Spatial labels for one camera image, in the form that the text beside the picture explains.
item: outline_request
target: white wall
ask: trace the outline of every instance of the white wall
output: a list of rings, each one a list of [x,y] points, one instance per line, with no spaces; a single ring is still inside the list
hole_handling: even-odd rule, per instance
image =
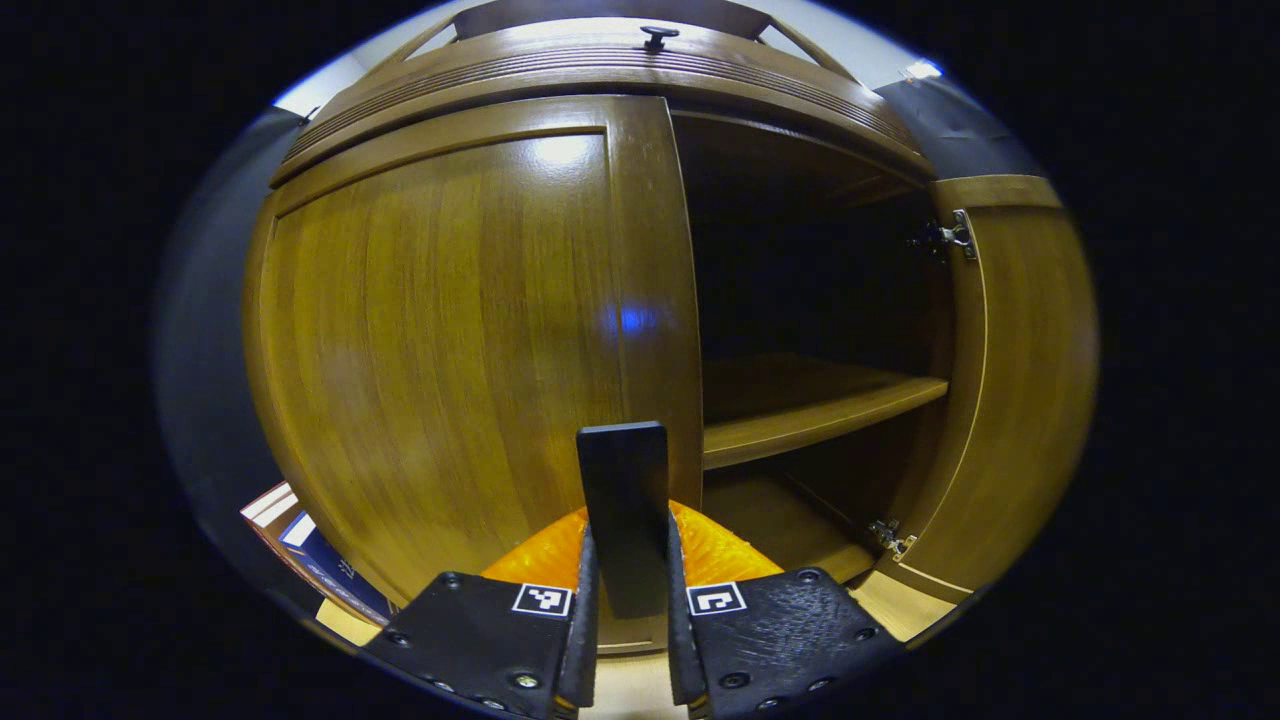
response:
[[[428,27],[467,8],[488,0],[453,0],[425,10],[371,37],[344,53],[310,77],[284,92],[275,106],[306,115],[316,105],[324,106],[334,95],[361,78],[383,58]],[[786,22],[814,41],[840,64],[845,65],[868,87],[877,88],[902,79],[902,68],[919,55],[899,46],[876,31],[858,24],[846,15],[810,0],[733,0]],[[780,44],[780,50],[799,55],[799,49]]]

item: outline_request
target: cabinet hinge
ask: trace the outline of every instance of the cabinet hinge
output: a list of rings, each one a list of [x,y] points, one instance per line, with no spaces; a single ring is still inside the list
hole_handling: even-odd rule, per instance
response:
[[[941,265],[947,264],[947,246],[956,245],[964,251],[966,260],[977,260],[978,251],[973,246],[973,228],[969,225],[969,214],[964,210],[952,210],[951,217],[955,225],[945,228],[934,220],[924,224],[924,231],[919,236],[913,236],[906,241],[911,247],[923,247]]]
[[[876,536],[877,542],[884,550],[893,552],[893,562],[901,562],[902,555],[906,553],[906,548],[915,543],[915,536],[906,536],[905,538],[897,537],[897,520],[890,518],[886,520],[876,520],[867,525],[867,529]]]

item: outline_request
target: wooden cabinet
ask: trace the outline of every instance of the wooden cabinet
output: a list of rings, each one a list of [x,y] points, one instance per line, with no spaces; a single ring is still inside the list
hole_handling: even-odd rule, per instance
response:
[[[1074,231],[1039,178],[934,182],[847,73],[680,23],[654,53],[641,24],[407,45],[317,115],[246,283],[273,451],[407,605],[584,503],[579,428],[660,420],[675,500],[909,639],[1074,466],[1097,361]],[[974,259],[902,242],[956,209]],[[868,533],[888,519],[909,547]]]

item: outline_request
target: black knob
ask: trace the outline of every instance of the black knob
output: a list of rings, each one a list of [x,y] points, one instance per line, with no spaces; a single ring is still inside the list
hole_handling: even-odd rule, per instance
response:
[[[649,33],[649,40],[644,44],[645,49],[654,51],[662,50],[663,37],[676,37],[680,35],[678,29],[671,29],[669,27],[643,26],[640,29]]]

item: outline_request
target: open cabinet door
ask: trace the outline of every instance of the open cabinet door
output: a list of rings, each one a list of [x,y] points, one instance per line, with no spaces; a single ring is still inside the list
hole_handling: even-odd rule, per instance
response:
[[[581,507],[586,425],[662,421],[671,497],[700,505],[692,251],[666,100],[527,100],[378,136],[268,199],[247,273],[273,452],[393,602]]]

